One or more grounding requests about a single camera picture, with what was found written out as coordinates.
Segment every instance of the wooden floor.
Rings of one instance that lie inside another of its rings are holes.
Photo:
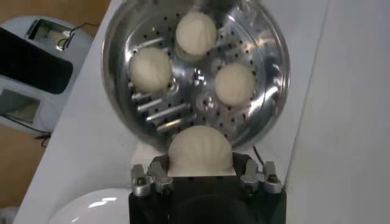
[[[23,15],[44,15],[75,25],[99,24],[110,0],[11,0],[0,2],[0,24]],[[94,36],[97,27],[85,27]],[[44,153],[41,141],[0,125],[0,208],[20,205]]]

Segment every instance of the white table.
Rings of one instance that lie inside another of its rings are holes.
[[[120,3],[110,4],[16,224],[47,223],[87,192],[127,187],[134,151],[144,145],[115,116],[100,72],[104,32]],[[288,223],[387,223],[390,2],[330,0],[323,29],[326,0],[264,3],[286,36],[292,79],[286,109],[258,148],[284,177],[295,145]]]

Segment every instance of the metal bracket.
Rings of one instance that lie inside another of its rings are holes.
[[[269,194],[279,194],[282,191],[282,183],[276,175],[274,162],[267,161],[263,166],[264,189]]]
[[[170,194],[173,191],[173,178],[167,176],[160,162],[152,162],[148,171],[154,177],[156,192]]]
[[[132,191],[137,197],[147,196],[151,193],[151,178],[145,176],[141,164],[136,164],[132,169]]]
[[[241,176],[239,179],[241,180],[241,185],[244,188],[244,190],[252,195],[255,193],[258,189],[258,166],[256,162],[252,159],[248,159],[248,162],[246,163],[246,169],[245,174]]]

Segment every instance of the steamed bun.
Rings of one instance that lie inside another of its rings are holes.
[[[187,54],[206,54],[215,45],[216,38],[214,21],[204,13],[189,12],[177,25],[177,43]]]
[[[219,131],[194,126],[180,132],[168,150],[172,177],[234,175],[232,146]]]
[[[130,64],[132,83],[136,90],[154,93],[167,88],[172,79],[171,61],[160,49],[143,48]]]
[[[256,80],[246,65],[236,62],[217,73],[214,87],[216,95],[224,104],[237,106],[247,102],[253,95]]]

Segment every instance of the white bowl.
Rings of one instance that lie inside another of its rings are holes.
[[[73,200],[59,210],[49,224],[128,224],[127,189],[104,189]]]

